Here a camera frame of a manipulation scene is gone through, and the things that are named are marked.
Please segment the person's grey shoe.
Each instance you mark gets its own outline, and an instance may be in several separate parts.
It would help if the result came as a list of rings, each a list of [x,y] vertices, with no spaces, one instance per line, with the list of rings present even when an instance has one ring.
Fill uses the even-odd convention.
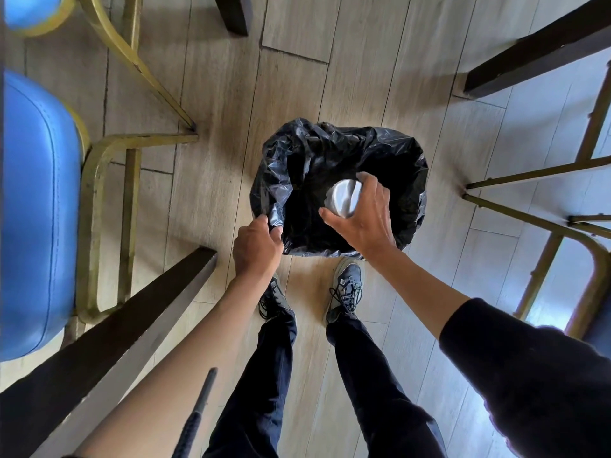
[[[345,257],[338,263],[329,288],[331,299],[325,315],[326,325],[343,316],[357,319],[355,310],[362,299],[364,279],[362,261]]]
[[[258,313],[260,317],[268,322],[278,316],[291,316],[294,318],[294,312],[286,301],[286,297],[279,286],[279,277],[274,274],[270,284],[265,289],[258,302]]]

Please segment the person's left trouser leg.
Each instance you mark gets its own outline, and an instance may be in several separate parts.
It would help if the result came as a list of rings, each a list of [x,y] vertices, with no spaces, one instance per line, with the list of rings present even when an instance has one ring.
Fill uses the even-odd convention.
[[[294,314],[267,320],[256,350],[210,435],[202,458],[279,458],[277,447],[297,335]]]

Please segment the person's right grey shoe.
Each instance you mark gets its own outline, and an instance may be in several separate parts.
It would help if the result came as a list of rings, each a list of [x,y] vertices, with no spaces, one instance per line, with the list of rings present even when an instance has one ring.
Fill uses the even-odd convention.
[[[362,299],[364,279],[362,261],[345,257],[338,263],[329,288],[331,299],[325,315],[326,325],[343,316],[357,319],[355,310]]]

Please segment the person's right trouser leg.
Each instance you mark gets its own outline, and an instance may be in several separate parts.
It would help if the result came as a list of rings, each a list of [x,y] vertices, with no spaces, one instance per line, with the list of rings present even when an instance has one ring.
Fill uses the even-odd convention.
[[[435,419],[412,403],[364,324],[332,311],[327,340],[351,400],[369,458],[447,458]]]

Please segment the person's right forearm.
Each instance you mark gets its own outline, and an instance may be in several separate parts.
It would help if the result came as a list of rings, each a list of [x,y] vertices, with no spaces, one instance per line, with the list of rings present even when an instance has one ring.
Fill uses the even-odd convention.
[[[371,252],[363,255],[435,339],[440,338],[455,312],[470,300],[390,245],[374,246]]]

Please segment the blue chair with gold frame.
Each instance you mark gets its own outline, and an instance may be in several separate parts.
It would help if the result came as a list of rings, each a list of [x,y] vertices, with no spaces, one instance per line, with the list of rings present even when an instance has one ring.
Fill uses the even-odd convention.
[[[4,24],[23,37],[39,37],[58,29],[80,6],[106,47],[141,77],[160,101],[172,108],[187,129],[195,131],[194,120],[139,56],[143,0],[124,0],[121,33],[115,29],[101,0],[3,0],[0,5]]]
[[[196,134],[111,135],[92,145],[73,110],[4,71],[0,362],[34,353],[74,318],[95,325],[104,177],[113,153],[196,142]]]

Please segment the person's left hand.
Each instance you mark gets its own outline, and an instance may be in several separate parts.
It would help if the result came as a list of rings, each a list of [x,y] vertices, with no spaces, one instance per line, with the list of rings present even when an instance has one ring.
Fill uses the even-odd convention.
[[[256,234],[256,218],[240,227],[234,241],[233,260],[237,277],[268,284],[279,267],[284,244],[262,240]]]

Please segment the dark wooden table leg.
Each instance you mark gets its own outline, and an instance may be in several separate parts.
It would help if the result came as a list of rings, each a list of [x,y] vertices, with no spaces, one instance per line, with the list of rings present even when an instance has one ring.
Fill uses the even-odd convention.
[[[213,273],[199,247],[0,393],[0,458],[70,455],[123,398]]]
[[[466,75],[463,94],[483,98],[611,47],[611,0],[589,0]]]
[[[225,28],[232,34],[248,37],[253,20],[251,0],[215,0]]]

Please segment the black plastic trash bag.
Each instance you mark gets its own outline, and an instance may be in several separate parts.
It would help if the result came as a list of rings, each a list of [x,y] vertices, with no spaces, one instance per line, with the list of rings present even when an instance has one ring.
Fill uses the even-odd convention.
[[[428,166],[414,137],[397,130],[338,128],[297,118],[263,145],[249,202],[254,217],[283,227],[284,254],[362,258],[318,214],[326,193],[342,179],[367,172],[390,190],[389,214],[399,249],[424,221]]]

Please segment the person's black sleeve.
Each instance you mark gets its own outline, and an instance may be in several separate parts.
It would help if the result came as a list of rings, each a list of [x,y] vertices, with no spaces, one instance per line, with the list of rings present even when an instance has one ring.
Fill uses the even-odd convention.
[[[592,346],[482,299],[456,310],[439,345],[520,458],[611,458],[611,360]]]

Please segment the person's left forearm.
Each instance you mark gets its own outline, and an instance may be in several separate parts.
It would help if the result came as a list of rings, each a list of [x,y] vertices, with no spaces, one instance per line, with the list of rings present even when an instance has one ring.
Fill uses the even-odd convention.
[[[244,272],[77,448],[77,458],[170,458],[210,369],[236,357],[274,272]]]

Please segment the person's trouser leg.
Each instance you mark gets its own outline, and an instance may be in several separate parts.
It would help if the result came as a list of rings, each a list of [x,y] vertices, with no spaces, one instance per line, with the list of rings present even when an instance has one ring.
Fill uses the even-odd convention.
[[[210,435],[202,458],[279,458],[277,447],[297,335],[294,314],[267,320],[256,350]]]
[[[327,340],[351,400],[369,458],[447,458],[435,419],[412,403],[364,324],[332,311]]]

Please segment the person's left grey shoe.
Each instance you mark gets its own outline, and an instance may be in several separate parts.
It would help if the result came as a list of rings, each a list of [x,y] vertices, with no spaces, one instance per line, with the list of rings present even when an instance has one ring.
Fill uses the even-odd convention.
[[[278,316],[291,316],[294,318],[294,312],[286,301],[286,297],[279,286],[279,277],[274,274],[270,284],[265,289],[258,302],[258,313],[260,317],[268,322]]]

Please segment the person's right hand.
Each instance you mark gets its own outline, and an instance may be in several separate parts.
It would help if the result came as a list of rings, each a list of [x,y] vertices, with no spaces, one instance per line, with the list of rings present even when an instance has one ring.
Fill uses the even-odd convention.
[[[350,235],[340,236],[374,264],[381,257],[398,252],[390,220],[390,190],[367,172],[358,173],[357,179],[362,183],[362,190],[355,213],[348,218],[353,229]]]

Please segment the white paper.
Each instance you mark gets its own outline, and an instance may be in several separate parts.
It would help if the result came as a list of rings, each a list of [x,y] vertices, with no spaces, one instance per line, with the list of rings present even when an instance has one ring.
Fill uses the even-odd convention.
[[[362,183],[356,179],[342,179],[333,184],[326,193],[325,208],[334,215],[348,219],[355,213]]]

